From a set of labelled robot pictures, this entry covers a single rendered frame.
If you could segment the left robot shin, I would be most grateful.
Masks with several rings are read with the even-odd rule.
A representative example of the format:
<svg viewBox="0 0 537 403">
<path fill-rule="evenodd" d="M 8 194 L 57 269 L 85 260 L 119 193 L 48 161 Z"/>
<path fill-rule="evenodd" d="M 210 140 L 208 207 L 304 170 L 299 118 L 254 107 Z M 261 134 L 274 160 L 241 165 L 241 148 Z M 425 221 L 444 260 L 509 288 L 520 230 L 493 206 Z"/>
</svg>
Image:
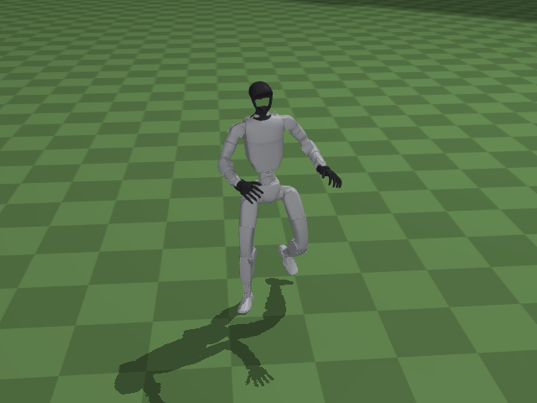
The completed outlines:
<svg viewBox="0 0 537 403">
<path fill-rule="evenodd" d="M 308 248 L 308 247 L 309 247 L 309 244 L 308 244 L 307 248 Z M 304 253 L 306 253 L 306 252 L 308 252 L 307 249 L 304 250 L 304 251 L 302 251 L 302 252 L 299 252 L 299 253 L 295 252 L 294 249 L 292 248 L 290 242 L 289 242 L 289 243 L 288 243 L 288 246 L 287 246 L 287 249 L 283 252 L 283 254 L 284 254 L 284 257 L 287 258 L 287 257 L 295 257 L 295 256 L 299 256 L 299 255 L 302 255 L 302 254 L 304 254 Z M 288 254 L 289 254 L 289 255 L 288 255 Z M 286 256 L 286 255 L 288 255 L 288 256 Z"/>
</svg>

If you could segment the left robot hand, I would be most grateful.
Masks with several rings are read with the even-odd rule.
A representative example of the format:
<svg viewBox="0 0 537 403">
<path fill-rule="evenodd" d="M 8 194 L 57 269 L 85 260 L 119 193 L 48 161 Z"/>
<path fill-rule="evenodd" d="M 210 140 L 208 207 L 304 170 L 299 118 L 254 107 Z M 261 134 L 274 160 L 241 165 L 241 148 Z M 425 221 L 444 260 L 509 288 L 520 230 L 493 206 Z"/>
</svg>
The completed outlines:
<svg viewBox="0 0 537 403">
<path fill-rule="evenodd" d="M 322 175 L 322 178 L 325 178 L 325 176 L 328 176 L 329 177 L 329 184 L 331 184 L 331 180 L 333 179 L 333 187 L 335 186 L 336 184 L 336 188 L 339 186 L 339 188 L 341 188 L 341 178 L 339 176 L 337 176 L 337 174 L 335 172 L 333 172 L 330 167 L 328 166 L 321 166 L 321 165 L 318 165 L 317 168 L 316 168 L 316 171 L 318 171 L 321 175 Z"/>
</svg>

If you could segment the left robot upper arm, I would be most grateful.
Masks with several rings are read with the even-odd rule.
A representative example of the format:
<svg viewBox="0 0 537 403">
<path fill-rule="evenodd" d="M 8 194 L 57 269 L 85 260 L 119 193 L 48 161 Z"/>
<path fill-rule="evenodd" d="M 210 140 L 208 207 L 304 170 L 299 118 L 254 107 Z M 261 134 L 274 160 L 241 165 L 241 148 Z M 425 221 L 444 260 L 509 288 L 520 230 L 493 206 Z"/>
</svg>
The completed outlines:
<svg viewBox="0 0 537 403">
<path fill-rule="evenodd" d="M 280 115 L 283 123 L 284 129 L 288 130 L 291 135 L 301 143 L 300 149 L 308 155 L 310 150 L 313 149 L 310 140 L 307 138 L 307 135 L 303 128 L 294 120 L 290 115 Z"/>
</svg>

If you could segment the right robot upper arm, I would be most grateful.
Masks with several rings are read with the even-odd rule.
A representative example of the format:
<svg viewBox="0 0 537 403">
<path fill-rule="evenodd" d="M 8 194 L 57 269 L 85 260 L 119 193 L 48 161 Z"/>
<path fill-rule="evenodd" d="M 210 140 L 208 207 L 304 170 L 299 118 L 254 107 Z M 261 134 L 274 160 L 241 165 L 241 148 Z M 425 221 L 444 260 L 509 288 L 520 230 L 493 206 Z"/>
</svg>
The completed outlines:
<svg viewBox="0 0 537 403">
<path fill-rule="evenodd" d="M 245 128 L 246 128 L 246 123 L 240 122 L 240 123 L 233 124 L 227 131 L 227 137 L 222 146 L 222 152 L 221 152 L 220 158 L 221 157 L 225 158 L 227 164 L 232 167 L 233 167 L 233 161 L 230 158 L 237 147 L 237 144 L 238 144 L 237 140 L 245 134 Z"/>
</svg>

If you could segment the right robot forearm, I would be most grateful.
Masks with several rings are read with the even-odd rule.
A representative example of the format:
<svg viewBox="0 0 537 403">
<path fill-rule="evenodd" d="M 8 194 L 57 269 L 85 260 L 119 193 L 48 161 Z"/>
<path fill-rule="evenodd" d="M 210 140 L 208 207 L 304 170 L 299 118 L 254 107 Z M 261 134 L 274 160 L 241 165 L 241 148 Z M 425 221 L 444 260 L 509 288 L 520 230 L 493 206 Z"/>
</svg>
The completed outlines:
<svg viewBox="0 0 537 403">
<path fill-rule="evenodd" d="M 237 176 L 237 173 L 233 167 L 227 164 L 225 158 L 221 157 L 218 160 L 217 167 L 221 175 L 227 179 L 228 183 L 232 187 L 237 187 L 237 183 L 241 181 L 241 179 Z"/>
</svg>

